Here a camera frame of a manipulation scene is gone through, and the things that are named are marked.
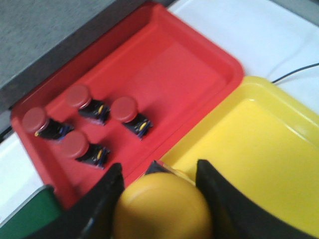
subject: red tray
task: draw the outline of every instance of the red tray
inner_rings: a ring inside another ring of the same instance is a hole
[[[19,101],[12,110],[11,123],[43,182],[54,186],[58,199],[68,208],[115,162],[122,164],[125,183],[130,184],[242,78],[243,70],[232,56],[160,4],[149,2]],[[124,95],[134,97],[139,112],[154,127],[140,141],[114,119],[105,126],[88,123],[65,102],[65,90],[79,83],[90,88],[93,98],[108,105]],[[106,169],[64,158],[58,143],[26,133],[21,120],[34,106],[45,107],[52,118],[73,124],[92,143],[110,148]]]

